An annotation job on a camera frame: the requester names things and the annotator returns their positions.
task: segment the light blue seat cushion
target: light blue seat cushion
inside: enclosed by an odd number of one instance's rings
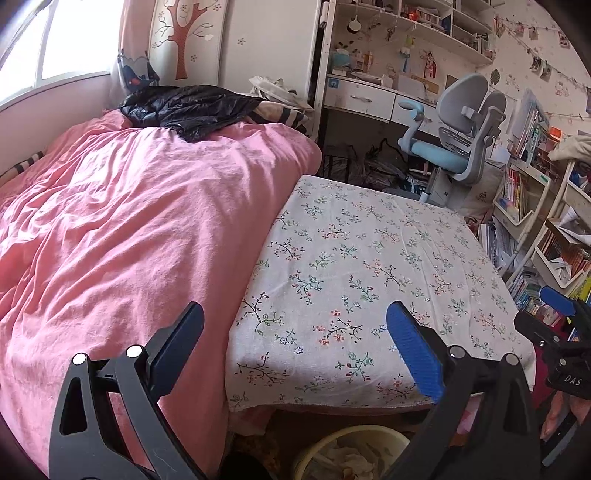
[[[421,142],[419,140],[411,141],[411,152],[417,157],[441,167],[443,170],[451,171],[452,173],[462,173],[468,167],[468,159],[455,154],[445,148],[431,145],[430,143]]]

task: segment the curtain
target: curtain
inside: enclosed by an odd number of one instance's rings
[[[130,93],[158,85],[160,77],[149,61],[152,18],[156,0],[125,0],[119,30],[119,53],[111,71],[111,107]]]

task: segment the floral tablecloth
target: floral tablecloth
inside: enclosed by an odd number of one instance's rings
[[[513,352],[534,383],[532,345],[508,290],[453,212],[304,176],[274,223],[230,330],[231,411],[261,405],[429,403],[386,329],[402,300],[473,356]]]

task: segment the black jacket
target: black jacket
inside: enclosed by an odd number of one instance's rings
[[[197,142],[249,115],[261,101],[212,85],[154,86],[132,93],[119,109],[136,128],[172,128]]]

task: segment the drawer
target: drawer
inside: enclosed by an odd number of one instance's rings
[[[363,113],[389,122],[396,94],[380,88],[329,78],[324,105]]]
[[[410,100],[409,98],[403,97],[402,95],[397,95],[396,101],[394,103],[394,108],[392,109],[392,117],[391,121],[397,124],[407,125],[410,127],[414,122],[410,118],[411,110],[405,110],[400,106],[400,102],[405,100]],[[439,127],[443,127],[444,123],[439,119],[439,115],[437,114],[437,109],[433,108],[432,106],[425,105],[425,120],[421,125],[419,130],[421,132],[425,132],[426,134],[434,135],[435,137],[439,136]]]

